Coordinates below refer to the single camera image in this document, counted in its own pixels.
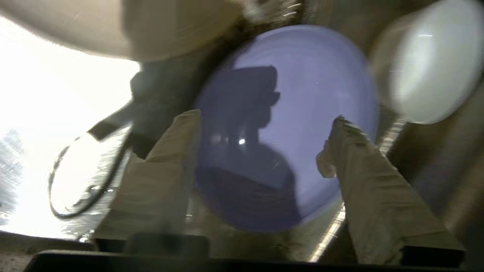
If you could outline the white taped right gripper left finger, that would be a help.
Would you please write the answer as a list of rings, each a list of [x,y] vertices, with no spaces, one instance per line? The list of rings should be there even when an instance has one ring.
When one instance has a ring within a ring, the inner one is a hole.
[[[192,194],[202,114],[177,115],[145,159],[134,158],[95,238],[126,240],[146,233],[182,233]]]

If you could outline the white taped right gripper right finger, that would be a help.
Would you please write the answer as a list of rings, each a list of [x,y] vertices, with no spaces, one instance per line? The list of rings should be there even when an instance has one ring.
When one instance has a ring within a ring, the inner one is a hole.
[[[316,165],[337,178],[358,263],[461,265],[465,248],[355,124],[338,116]]]

